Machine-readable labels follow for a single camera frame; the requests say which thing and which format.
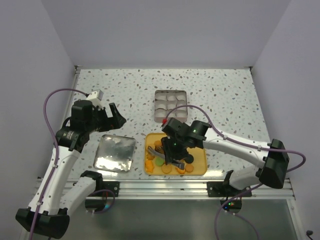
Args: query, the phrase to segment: speckled countertop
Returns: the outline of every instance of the speckled countertop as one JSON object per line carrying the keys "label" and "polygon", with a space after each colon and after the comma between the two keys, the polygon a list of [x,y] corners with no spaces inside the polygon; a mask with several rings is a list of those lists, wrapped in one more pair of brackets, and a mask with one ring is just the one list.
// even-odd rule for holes
{"label": "speckled countertop", "polygon": [[[160,133],[161,124],[154,121],[156,90],[185,90],[187,101],[201,106],[213,123],[226,132],[258,141],[269,141],[255,86],[248,69],[85,69],[81,70],[76,89],[104,92],[102,104],[115,103],[127,119],[122,129],[108,132],[136,139],[131,170],[115,173],[99,170],[105,179],[181,179],[181,176],[151,176],[144,172],[145,136]],[[73,101],[79,99],[76,93]],[[188,110],[187,124],[206,121],[196,109]],[[74,164],[69,179],[78,179],[93,167],[101,136],[93,133]],[[224,179],[229,170],[239,170],[250,164],[223,152],[206,150],[208,171],[203,176],[183,176],[187,179]]]}

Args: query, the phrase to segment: white egg holder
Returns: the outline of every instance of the white egg holder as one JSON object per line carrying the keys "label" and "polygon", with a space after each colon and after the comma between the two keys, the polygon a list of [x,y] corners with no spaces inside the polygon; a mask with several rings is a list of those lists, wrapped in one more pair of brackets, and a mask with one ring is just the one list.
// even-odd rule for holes
{"label": "white egg holder", "polygon": [[[175,107],[187,104],[187,92],[184,90],[157,90],[154,95],[154,121],[162,123],[162,120]],[[174,110],[169,118],[176,118],[184,123],[188,119],[187,107]]]}

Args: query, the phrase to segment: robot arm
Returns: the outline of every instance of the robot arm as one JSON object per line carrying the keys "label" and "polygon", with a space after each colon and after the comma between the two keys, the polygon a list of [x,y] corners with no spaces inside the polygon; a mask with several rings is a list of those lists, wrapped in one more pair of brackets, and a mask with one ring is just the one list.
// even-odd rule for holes
{"label": "robot arm", "polygon": [[[165,156],[169,160],[177,159],[175,158],[178,155],[177,152],[182,153],[187,148],[198,147],[221,151],[251,163],[253,166],[227,173],[223,182],[225,192],[236,192],[260,183],[275,189],[281,189],[284,185],[289,164],[288,155],[283,152],[262,150],[262,148],[285,149],[279,140],[273,139],[272,143],[254,141],[223,131],[220,131],[223,134],[220,136],[208,123],[195,120],[188,126],[175,118],[167,121],[162,126],[162,131],[168,136],[161,141],[164,144]],[[254,145],[257,149],[233,143],[227,138]],[[179,146],[180,149],[173,151],[176,146]]]}
{"label": "robot arm", "polygon": [[[56,150],[53,149],[48,169],[37,193],[28,208],[20,208],[15,216],[27,231],[31,230],[36,208],[40,206],[34,232],[60,239],[65,234],[70,215],[75,209],[92,192],[103,189],[102,175],[94,171],[85,171],[76,185],[62,197],[68,176],[83,147],[89,141],[90,133],[119,129],[126,122],[114,103],[109,104],[112,117],[107,116],[105,108],[101,105],[102,96],[102,91],[96,90],[90,93],[86,100],[76,101],[71,108],[71,116],[56,133],[58,161],[54,164]],[[39,203],[39,195],[44,188],[45,193]]]}

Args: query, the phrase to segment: purple cable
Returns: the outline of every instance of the purple cable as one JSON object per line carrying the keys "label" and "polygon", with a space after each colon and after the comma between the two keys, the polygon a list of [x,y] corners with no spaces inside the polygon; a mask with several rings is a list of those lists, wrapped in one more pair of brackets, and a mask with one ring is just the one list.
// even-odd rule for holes
{"label": "purple cable", "polygon": [[115,193],[113,191],[108,190],[108,189],[102,189],[102,190],[94,191],[89,196],[92,196],[92,195],[95,195],[95,194],[98,194],[98,193],[110,193],[113,196],[113,200],[112,200],[111,204],[109,205],[109,207],[104,208],[101,211],[93,211],[94,214],[103,214],[106,211],[108,211],[115,204],[116,196],[115,196]]}
{"label": "purple cable", "polygon": [[[87,96],[87,94],[86,94],[85,92],[80,91],[80,90],[76,90],[76,89],[72,89],[72,88],[61,88],[61,89],[57,89],[57,90],[51,92],[51,93],[46,97],[46,99],[44,100],[44,104],[43,104],[43,116],[44,116],[45,123],[46,123],[46,125],[47,125],[47,127],[48,127],[48,129],[49,129],[49,131],[50,131],[50,134],[51,134],[51,136],[52,136],[52,138],[53,138],[53,143],[54,143],[54,147],[55,147],[55,158],[54,158],[54,162],[53,162],[54,165],[56,165],[57,162],[58,162],[59,146],[58,146],[58,141],[57,141],[57,139],[56,139],[56,135],[55,135],[55,133],[54,133],[54,131],[53,131],[50,123],[49,123],[49,120],[48,120],[48,116],[47,116],[47,103],[48,103],[49,98],[50,98],[53,94],[55,94],[55,93],[57,93],[57,92],[61,92],[61,91],[78,92],[78,93],[81,93],[81,94]],[[41,193],[40,193],[40,196],[39,196],[39,200],[38,200],[39,203],[42,202],[42,199],[43,199],[43,197],[44,197],[44,195],[45,195],[46,189],[47,189],[47,187],[48,187],[48,185],[49,185],[49,183],[50,183],[50,180],[51,180],[51,178],[52,178],[52,175],[54,174],[55,169],[56,169],[56,168],[52,167],[52,169],[51,169],[51,171],[50,171],[50,173],[49,173],[49,176],[48,176],[47,180],[46,180],[45,183],[44,183],[43,189],[42,189],[42,191],[41,191]],[[33,235],[34,235],[34,231],[35,231],[35,226],[36,226],[36,222],[37,222],[37,217],[38,217],[39,209],[40,209],[40,205],[37,205],[36,208],[35,208],[35,211],[34,211],[34,216],[33,216],[32,224],[31,224],[31,228],[30,228],[29,240],[32,240],[32,237],[33,237]]]}
{"label": "purple cable", "polygon": [[[209,124],[211,125],[211,128],[212,128],[218,135],[220,135],[221,137],[225,138],[226,140],[228,140],[228,141],[230,141],[230,142],[232,142],[232,143],[235,143],[235,144],[238,144],[238,145],[247,147],[247,148],[258,149],[258,147],[255,146],[255,145],[247,144],[247,143],[244,143],[244,142],[241,142],[241,141],[232,139],[232,138],[230,138],[230,137],[225,137],[225,136],[223,135],[223,133],[220,132],[220,131],[215,127],[215,125],[214,125],[213,122],[211,121],[209,115],[208,115],[202,108],[200,108],[200,107],[198,107],[198,106],[195,106],[195,105],[181,105],[181,106],[177,106],[177,107],[175,107],[174,109],[172,109],[171,111],[169,111],[165,118],[167,119],[168,116],[169,116],[169,114],[172,113],[174,110],[179,109],[179,108],[185,108],[185,107],[195,108],[195,109],[200,110],[200,111],[205,115],[205,117],[208,119]],[[296,170],[296,169],[300,168],[300,167],[301,167],[303,164],[305,164],[305,162],[306,162],[306,156],[305,156],[303,153],[298,152],[298,151],[286,150],[286,149],[273,149],[273,148],[266,148],[266,147],[261,147],[261,150],[269,151],[269,152],[296,154],[296,155],[301,156],[301,157],[302,157],[302,161],[301,161],[297,166],[294,166],[294,167],[288,169],[288,170],[286,171],[287,173],[289,173],[289,172],[291,172],[291,171],[293,171],[293,170]],[[224,204],[222,204],[221,208],[219,208],[219,210],[218,210],[218,212],[216,213],[215,218],[214,218],[214,234],[215,234],[217,240],[220,240],[220,238],[219,238],[219,236],[218,236],[218,223],[217,223],[217,220],[218,220],[218,216],[219,216],[221,210],[223,209],[223,207],[224,207],[226,204],[228,204],[229,202],[231,202],[232,200],[234,200],[234,199],[236,199],[236,198],[239,198],[239,197],[241,197],[242,195],[244,195],[244,194],[246,194],[246,193],[249,193],[249,192],[251,192],[252,190],[255,190],[255,189],[257,189],[257,188],[259,188],[259,187],[261,187],[261,186],[262,186],[262,184],[259,184],[259,185],[255,186],[255,187],[253,187],[253,188],[251,188],[251,189],[249,189],[249,190],[246,190],[246,191],[244,191],[244,192],[242,192],[242,193],[240,193],[240,194],[238,194],[238,195],[230,198],[229,200],[227,200],[226,202],[224,202]],[[235,216],[237,216],[238,218],[241,218],[242,220],[244,220],[244,221],[246,221],[248,224],[250,224],[250,226],[253,228],[253,230],[254,230],[254,232],[255,232],[255,234],[256,234],[256,236],[257,236],[257,239],[260,240],[259,233],[258,233],[257,229],[255,228],[255,226],[254,226],[251,222],[249,222],[249,221],[248,221],[247,219],[245,219],[243,216],[240,216],[240,215],[237,215],[237,214],[236,214]]]}

